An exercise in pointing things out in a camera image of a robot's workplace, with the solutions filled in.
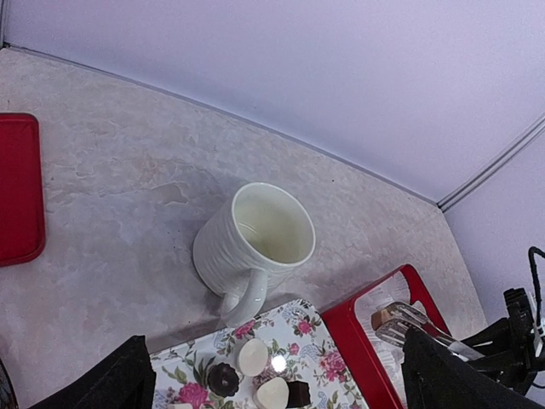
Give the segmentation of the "metal tongs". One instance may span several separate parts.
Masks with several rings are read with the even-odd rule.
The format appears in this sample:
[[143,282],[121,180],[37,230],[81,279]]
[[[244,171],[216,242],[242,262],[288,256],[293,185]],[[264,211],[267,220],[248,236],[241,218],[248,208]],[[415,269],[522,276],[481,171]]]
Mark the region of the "metal tongs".
[[427,334],[464,361],[474,361],[484,357],[477,350],[440,330],[426,314],[406,302],[392,302],[385,308],[392,318],[375,331],[376,336],[384,342],[402,348],[407,331],[413,329]]

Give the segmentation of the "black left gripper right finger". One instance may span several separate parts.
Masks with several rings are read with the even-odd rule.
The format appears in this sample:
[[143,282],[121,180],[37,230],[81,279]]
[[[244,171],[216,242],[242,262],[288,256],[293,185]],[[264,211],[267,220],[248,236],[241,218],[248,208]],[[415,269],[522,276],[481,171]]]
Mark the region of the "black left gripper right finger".
[[408,330],[403,350],[402,373],[409,408],[542,407],[477,372],[426,333]]

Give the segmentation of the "caramel square chocolate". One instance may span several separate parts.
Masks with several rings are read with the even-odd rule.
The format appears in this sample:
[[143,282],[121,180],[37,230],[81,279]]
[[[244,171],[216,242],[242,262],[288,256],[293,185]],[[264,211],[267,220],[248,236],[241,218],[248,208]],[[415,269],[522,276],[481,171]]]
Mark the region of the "caramel square chocolate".
[[370,323],[374,331],[377,331],[382,325],[388,322],[392,318],[392,315],[386,308],[376,311],[371,315]]

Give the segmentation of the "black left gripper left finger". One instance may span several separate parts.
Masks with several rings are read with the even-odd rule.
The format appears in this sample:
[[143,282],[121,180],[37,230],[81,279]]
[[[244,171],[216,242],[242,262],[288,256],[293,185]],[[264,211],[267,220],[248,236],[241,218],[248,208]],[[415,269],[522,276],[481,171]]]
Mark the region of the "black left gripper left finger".
[[132,336],[35,408],[151,408],[156,384],[144,336]]

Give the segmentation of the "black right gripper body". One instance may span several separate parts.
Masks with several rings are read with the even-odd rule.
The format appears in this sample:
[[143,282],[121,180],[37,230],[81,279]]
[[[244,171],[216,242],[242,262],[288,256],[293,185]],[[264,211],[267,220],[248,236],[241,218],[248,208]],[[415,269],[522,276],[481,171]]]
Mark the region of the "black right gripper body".
[[462,342],[483,356],[472,367],[526,395],[544,370],[544,329],[536,324],[536,305],[523,289],[503,293],[508,316]]

